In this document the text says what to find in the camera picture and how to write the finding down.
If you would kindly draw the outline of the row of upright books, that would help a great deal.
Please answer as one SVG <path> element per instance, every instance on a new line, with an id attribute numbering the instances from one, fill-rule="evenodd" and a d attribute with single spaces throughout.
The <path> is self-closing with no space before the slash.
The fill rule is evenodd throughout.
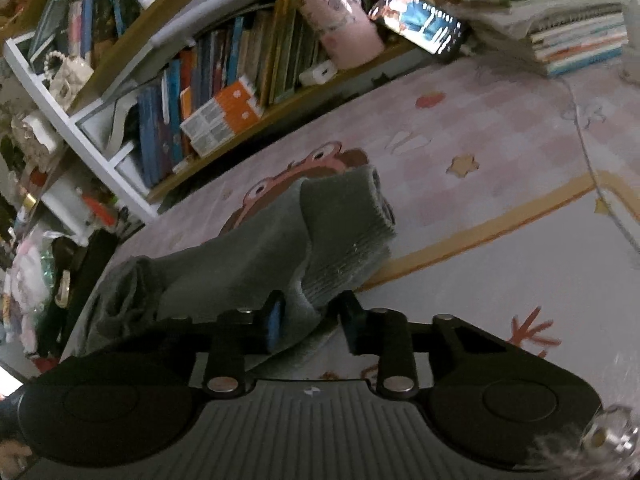
<path id="1" fill-rule="evenodd" d="M 180 125 L 220 90 L 245 76 L 265 110 L 300 90 L 299 74 L 328 58 L 293 0 L 205 0 L 163 28 L 153 47 L 168 48 L 171 58 L 126 96 L 124 114 L 138 136 L 144 194 L 201 158 Z"/>

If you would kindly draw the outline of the stack of books and papers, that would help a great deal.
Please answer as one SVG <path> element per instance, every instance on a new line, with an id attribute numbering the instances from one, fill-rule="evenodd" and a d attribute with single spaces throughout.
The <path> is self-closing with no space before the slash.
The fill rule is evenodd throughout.
<path id="1" fill-rule="evenodd" d="M 556 77 L 616 58 L 630 0 L 459 0 L 454 13 L 489 49 Z"/>

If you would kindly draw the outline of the pink cartoon mug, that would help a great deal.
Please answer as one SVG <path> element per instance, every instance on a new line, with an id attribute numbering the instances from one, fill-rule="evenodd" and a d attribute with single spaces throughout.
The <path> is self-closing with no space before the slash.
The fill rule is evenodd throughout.
<path id="1" fill-rule="evenodd" d="M 360 0 L 294 0 L 338 70 L 377 58 L 385 44 Z"/>

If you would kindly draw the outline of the white quilted purse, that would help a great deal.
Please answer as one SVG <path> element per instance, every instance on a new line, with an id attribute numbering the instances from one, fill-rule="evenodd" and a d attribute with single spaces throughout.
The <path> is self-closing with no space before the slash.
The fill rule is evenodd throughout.
<path id="1" fill-rule="evenodd" d="M 57 50 L 47 54 L 43 68 L 52 98 L 66 112 L 93 75 L 93 68 L 82 56 L 67 56 Z"/>

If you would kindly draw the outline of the small white charger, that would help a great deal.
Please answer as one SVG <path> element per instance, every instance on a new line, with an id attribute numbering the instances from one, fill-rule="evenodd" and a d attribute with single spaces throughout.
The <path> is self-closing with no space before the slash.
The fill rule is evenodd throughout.
<path id="1" fill-rule="evenodd" d="M 308 70 L 304 70 L 298 76 L 299 82 L 303 87 L 322 86 L 326 84 L 337 74 L 337 68 L 331 60 L 318 63 Z"/>

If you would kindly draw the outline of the orange white box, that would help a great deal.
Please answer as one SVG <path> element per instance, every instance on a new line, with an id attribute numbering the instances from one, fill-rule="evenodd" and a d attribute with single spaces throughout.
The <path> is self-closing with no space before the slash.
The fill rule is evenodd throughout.
<path id="1" fill-rule="evenodd" d="M 198 157 L 204 158 L 256 125 L 262 114 L 255 87 L 241 76 L 193 112 L 180 128 Z"/>

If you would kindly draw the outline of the grey knit garment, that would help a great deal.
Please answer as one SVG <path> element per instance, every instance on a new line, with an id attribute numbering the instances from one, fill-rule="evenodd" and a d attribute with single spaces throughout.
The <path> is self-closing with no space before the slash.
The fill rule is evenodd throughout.
<path id="1" fill-rule="evenodd" d="M 321 322 L 339 292 L 362 285 L 390 254 L 395 219 L 371 165 L 294 182 L 231 231 L 181 252 L 111 266 L 82 311 L 67 352 L 86 356 L 166 318 L 212 322 L 285 296 L 278 351 Z"/>

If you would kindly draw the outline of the black smartphone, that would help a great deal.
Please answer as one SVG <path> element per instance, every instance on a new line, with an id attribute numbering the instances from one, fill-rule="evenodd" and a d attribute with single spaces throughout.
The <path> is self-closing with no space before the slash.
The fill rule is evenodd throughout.
<path id="1" fill-rule="evenodd" d="M 378 0 L 368 15 L 436 58 L 454 55 L 469 36 L 462 21 L 425 0 Z"/>

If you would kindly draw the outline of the wooden white bookshelf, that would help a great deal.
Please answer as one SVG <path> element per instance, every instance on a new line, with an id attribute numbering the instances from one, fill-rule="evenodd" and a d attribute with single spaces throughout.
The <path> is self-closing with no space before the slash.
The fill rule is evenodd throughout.
<path id="1" fill-rule="evenodd" d="M 65 166 L 43 194 L 59 217 L 112 224 L 113 215 L 96 197 L 104 190 L 132 218 L 150 222 L 169 194 L 201 180 L 207 168 L 253 153 L 259 144 L 270 142 L 277 129 L 341 102 L 353 82 L 379 84 L 397 76 L 416 56 L 416 48 L 406 40 L 378 31 L 385 50 L 377 58 L 351 70 L 337 70 L 326 84 L 302 87 L 266 108 L 252 128 L 144 194 L 137 165 L 138 136 L 124 125 L 124 114 L 131 107 L 125 99 L 171 58 L 168 48 L 154 49 L 154 37 L 204 1 L 1 0 L 2 8 L 15 14 L 14 23 L 1 29 L 3 54 L 36 107 L 16 123 L 17 134 L 24 138 L 54 131 L 70 150 Z M 82 56 L 93 68 L 67 112 L 52 98 L 44 76 L 44 59 L 53 50 Z"/>

